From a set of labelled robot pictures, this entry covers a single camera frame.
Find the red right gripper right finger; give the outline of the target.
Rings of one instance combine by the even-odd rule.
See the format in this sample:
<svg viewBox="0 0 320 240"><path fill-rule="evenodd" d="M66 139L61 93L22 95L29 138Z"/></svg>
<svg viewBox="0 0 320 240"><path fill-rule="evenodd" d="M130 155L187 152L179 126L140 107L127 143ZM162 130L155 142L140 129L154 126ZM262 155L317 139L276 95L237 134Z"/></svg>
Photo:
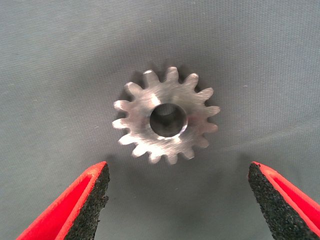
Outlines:
<svg viewBox="0 0 320 240"><path fill-rule="evenodd" d="M320 205L271 167L253 161L248 182L275 240L318 240Z"/></svg>

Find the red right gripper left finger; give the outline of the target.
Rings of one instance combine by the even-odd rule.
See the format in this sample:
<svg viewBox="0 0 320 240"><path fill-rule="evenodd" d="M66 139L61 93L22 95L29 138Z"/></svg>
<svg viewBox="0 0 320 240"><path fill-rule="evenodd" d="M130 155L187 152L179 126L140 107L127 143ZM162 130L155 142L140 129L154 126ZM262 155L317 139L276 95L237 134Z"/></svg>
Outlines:
<svg viewBox="0 0 320 240"><path fill-rule="evenodd" d="M107 162L90 166L17 239L93 240L109 181Z"/></svg>

